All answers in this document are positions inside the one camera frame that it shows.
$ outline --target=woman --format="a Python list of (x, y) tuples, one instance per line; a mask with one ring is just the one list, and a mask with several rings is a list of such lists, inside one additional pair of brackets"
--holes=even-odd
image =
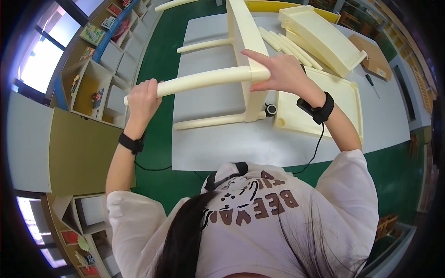
[[(294, 93), (312, 107), (326, 94), (289, 55), (243, 50), (268, 81), (250, 91)], [(155, 79), (134, 87), (124, 134), (141, 138), (161, 99)], [(283, 168), (226, 163), (202, 192), (166, 217), (162, 205), (129, 192), (134, 155), (117, 146), (106, 182), (113, 253), (124, 277), (354, 277), (371, 252), (377, 194), (359, 136), (334, 105), (325, 125), (341, 153), (316, 188)]]

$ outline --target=window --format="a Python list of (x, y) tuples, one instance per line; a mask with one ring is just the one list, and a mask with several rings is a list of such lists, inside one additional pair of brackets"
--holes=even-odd
[(42, 37), (39, 37), (32, 50), (28, 52), (22, 60), (19, 68), (18, 80), (41, 93), (46, 93), (54, 69), (63, 54), (63, 50), (55, 44)]
[[(23, 219), (38, 246), (54, 243), (46, 224), (40, 199), (16, 197)], [(41, 248), (43, 256), (53, 268), (67, 265), (57, 248)]]
[(103, 0), (77, 0), (75, 4), (86, 14), (90, 16), (94, 10), (102, 4)]
[(57, 3), (49, 7), (37, 25), (64, 47), (81, 26)]
[(416, 114), (414, 113), (413, 102), (411, 100), (411, 97), (409, 96), (408, 88), (406, 87), (405, 80), (403, 79), (402, 72), (400, 71), (399, 66), (394, 67), (394, 73), (396, 74), (397, 81), (399, 81), (400, 84), (408, 120), (412, 122), (416, 119)]

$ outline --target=black strap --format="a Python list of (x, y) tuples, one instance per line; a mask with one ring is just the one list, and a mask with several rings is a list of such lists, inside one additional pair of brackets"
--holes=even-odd
[(136, 155), (137, 153), (140, 153), (144, 149), (144, 139), (145, 139), (146, 133), (142, 135), (142, 138), (139, 140), (131, 140), (128, 138), (123, 132), (119, 136), (119, 143), (126, 147), (127, 149), (131, 150), (131, 153)]
[(323, 108), (314, 113), (314, 116), (312, 117), (312, 119), (319, 125), (328, 120), (329, 115), (331, 115), (332, 110), (334, 109), (334, 99), (328, 92), (324, 92), (324, 94), (326, 95), (326, 102), (324, 103)]
[(213, 173), (211, 173), (209, 175), (209, 177), (207, 177), (207, 182), (206, 182), (206, 185), (204, 186), (204, 188), (207, 191), (214, 191), (215, 189), (217, 189), (218, 186), (220, 186), (224, 182), (230, 180), (233, 177), (244, 176), (247, 173), (247, 171), (249, 170), (249, 167), (247, 166), (247, 163), (245, 163), (245, 162), (237, 162), (237, 163), (235, 163), (235, 166), (238, 169), (238, 173), (233, 173), (230, 176), (225, 177), (224, 179), (222, 179), (216, 183), (215, 183), (215, 177), (216, 177), (217, 171), (214, 171)]

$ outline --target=table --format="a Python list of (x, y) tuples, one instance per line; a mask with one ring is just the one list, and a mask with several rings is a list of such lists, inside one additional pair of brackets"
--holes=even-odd
[[(285, 34), (277, 13), (253, 12), (252, 15), (257, 26)], [(335, 27), (347, 37), (353, 33), (364, 37), (342, 26)], [(189, 21), (184, 45), (227, 37), (227, 15), (206, 16)], [(270, 56), (276, 54), (267, 43), (266, 48)], [(319, 60), (316, 61), (326, 72), (334, 73)], [(231, 66), (236, 66), (236, 61), (229, 45), (183, 53), (178, 77)], [(380, 99), (366, 80), (366, 73), (372, 77)], [(364, 153), (410, 139), (408, 119), (395, 77), (386, 81), (359, 65), (345, 79), (356, 82), (359, 87)], [(275, 95), (274, 91), (270, 91), (266, 102), (275, 103)], [(240, 83), (218, 85), (177, 93), (173, 122), (242, 113), (244, 110)], [(228, 161), (251, 161), (282, 167), (307, 164), (314, 154), (318, 138), (277, 130), (273, 126), (273, 120), (274, 118), (266, 118), (252, 123), (173, 130), (172, 169), (210, 171), (217, 170), (222, 163)], [(333, 160), (339, 152), (334, 141), (322, 139), (313, 163)]]

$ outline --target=blue shelf edge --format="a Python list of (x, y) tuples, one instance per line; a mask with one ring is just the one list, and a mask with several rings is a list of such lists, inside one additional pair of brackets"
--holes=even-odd
[(122, 21), (124, 21), (125, 17), (131, 12), (133, 7), (136, 5), (137, 2), (140, 0), (133, 0), (130, 4), (130, 6), (126, 7), (122, 10), (122, 12), (116, 17), (116, 20), (114, 21), (111, 28), (105, 33), (104, 37), (100, 41), (100, 43), (97, 45), (96, 50), (93, 53), (92, 60), (95, 62), (99, 62), (100, 58), (102, 57), (102, 54), (105, 51), (105, 48), (108, 45), (108, 42), (111, 40), (111, 37), (113, 36), (114, 32), (116, 32), (119, 25), (121, 25)]
[[(130, 6), (123, 9), (122, 12), (116, 17), (114, 24), (111, 26), (111, 28), (109, 30), (107, 30), (104, 37), (100, 41), (100, 43), (97, 45), (96, 50), (93, 53), (93, 57), (92, 57), (93, 61), (99, 62), (100, 58), (102, 57), (102, 54), (105, 51), (105, 48), (108, 45), (108, 42), (111, 40), (111, 36), (113, 36), (114, 32), (116, 32), (116, 30), (117, 30), (117, 27), (122, 23), (124, 18), (131, 12), (133, 7), (139, 1), (140, 0), (133, 0), (131, 2)], [(65, 110), (65, 111), (69, 111), (68, 103), (67, 103), (65, 95), (63, 93), (63, 85), (62, 85), (62, 79), (60, 77), (60, 74), (58, 74), (56, 79), (54, 80), (54, 94), (56, 95), (57, 104), (58, 104), (59, 108)]]

